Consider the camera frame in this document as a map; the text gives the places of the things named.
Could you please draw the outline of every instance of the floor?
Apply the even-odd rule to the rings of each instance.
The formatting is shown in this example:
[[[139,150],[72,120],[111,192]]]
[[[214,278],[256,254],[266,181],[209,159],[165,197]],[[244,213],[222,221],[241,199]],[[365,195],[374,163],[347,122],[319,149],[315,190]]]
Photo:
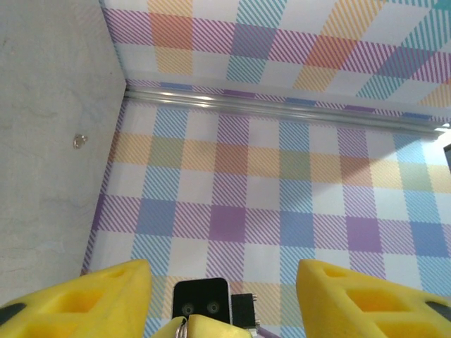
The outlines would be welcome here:
[[[449,205],[431,140],[124,101],[84,269],[149,260],[146,337],[177,281],[213,276],[257,293],[264,327],[304,337],[301,258],[451,294]]]

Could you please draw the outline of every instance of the metal ring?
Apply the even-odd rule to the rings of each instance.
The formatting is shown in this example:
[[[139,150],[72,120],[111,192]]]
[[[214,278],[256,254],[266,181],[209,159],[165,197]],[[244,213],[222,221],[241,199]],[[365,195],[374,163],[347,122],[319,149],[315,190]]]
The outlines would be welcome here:
[[[174,338],[188,338],[188,321],[183,318],[183,321],[177,327]]]

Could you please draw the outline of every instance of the pastel plaid pattern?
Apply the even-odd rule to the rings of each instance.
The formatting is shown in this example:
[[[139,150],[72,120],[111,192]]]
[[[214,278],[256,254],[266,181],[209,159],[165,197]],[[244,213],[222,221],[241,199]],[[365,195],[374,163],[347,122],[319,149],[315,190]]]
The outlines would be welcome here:
[[[451,175],[436,148],[124,101],[83,270],[150,262],[147,336],[170,318],[178,280],[223,276],[260,294],[264,327],[303,337],[302,258],[451,294]]]
[[[101,0],[129,84],[204,93],[247,84],[255,99],[265,99],[252,94],[261,87],[285,100],[297,89],[298,99],[321,93],[318,106],[337,108],[339,96],[375,114],[449,116],[448,0],[221,2]],[[415,116],[411,104],[441,113]]]

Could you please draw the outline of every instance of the yellow foam block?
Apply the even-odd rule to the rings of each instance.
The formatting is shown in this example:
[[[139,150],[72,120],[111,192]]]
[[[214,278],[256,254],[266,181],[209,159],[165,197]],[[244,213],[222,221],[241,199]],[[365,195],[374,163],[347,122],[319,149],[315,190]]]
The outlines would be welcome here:
[[[296,289],[308,338],[451,337],[434,294],[315,260],[299,262]]]
[[[191,315],[188,320],[189,338],[251,338],[249,331],[204,315]]]
[[[174,338],[178,327],[185,317],[175,317],[152,335],[152,338]]]
[[[147,261],[130,261],[28,294],[2,338],[141,338],[152,290]]]
[[[172,319],[164,325],[152,338],[174,338],[183,317]],[[188,320],[189,338],[251,338],[249,331],[239,327],[205,317],[204,315],[191,315]]]

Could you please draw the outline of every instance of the blue square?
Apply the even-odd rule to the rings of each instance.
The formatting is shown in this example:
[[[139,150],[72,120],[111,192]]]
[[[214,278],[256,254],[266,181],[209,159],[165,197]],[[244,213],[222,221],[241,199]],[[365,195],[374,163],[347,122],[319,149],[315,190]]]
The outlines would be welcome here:
[[[399,46],[379,68],[377,74],[409,79],[431,56],[432,51]]]
[[[179,108],[158,108],[154,136],[185,138],[188,113],[188,110]]]
[[[237,23],[278,28],[287,0],[241,0]]]
[[[305,330],[303,327],[294,326],[282,326],[280,328],[281,337],[293,337],[293,338],[306,338]]]
[[[403,113],[401,115],[403,118],[416,118],[417,120],[422,121],[428,121],[431,116],[430,115],[424,115],[424,114],[417,114],[417,113]]]
[[[170,83],[170,82],[161,82],[160,83],[161,88],[166,89],[177,89],[177,90],[186,90],[191,92],[192,85],[190,84],[181,84],[181,83]]]
[[[231,55],[267,60],[275,35],[276,30],[273,28],[237,23]]]
[[[227,69],[227,80],[259,83],[266,61],[258,58],[245,58],[243,56],[231,56]]]
[[[393,135],[399,162],[426,163],[421,139],[409,135]]]
[[[367,99],[386,100],[405,82],[398,77],[373,75],[359,90],[357,97]]]
[[[295,122],[280,122],[279,144],[282,150],[309,152],[309,125]]]
[[[441,224],[410,222],[418,256],[448,257]]]
[[[314,248],[313,215],[281,211],[280,245]]]
[[[280,247],[280,283],[296,284],[297,267],[301,259],[314,259],[315,250],[294,246]]]
[[[304,99],[296,99],[294,97],[287,97],[285,99],[285,102],[287,104],[299,104],[301,106],[315,106],[316,101],[312,101],[312,100],[304,100]]]
[[[171,236],[174,219],[175,202],[142,199],[136,233]]]
[[[151,337],[153,336],[158,330],[161,329],[161,319],[160,318],[151,318],[147,316],[146,318],[146,326],[144,327],[144,336],[143,337]]]
[[[147,259],[153,276],[166,276],[171,254],[171,238],[136,234],[131,259]]]
[[[411,222],[440,223],[433,192],[404,190],[404,196]]]
[[[147,166],[142,196],[146,199],[176,201],[180,169]]]
[[[312,213],[311,182],[280,180],[280,209],[298,213]]]
[[[451,294],[451,258],[417,257],[424,291],[449,296]]]

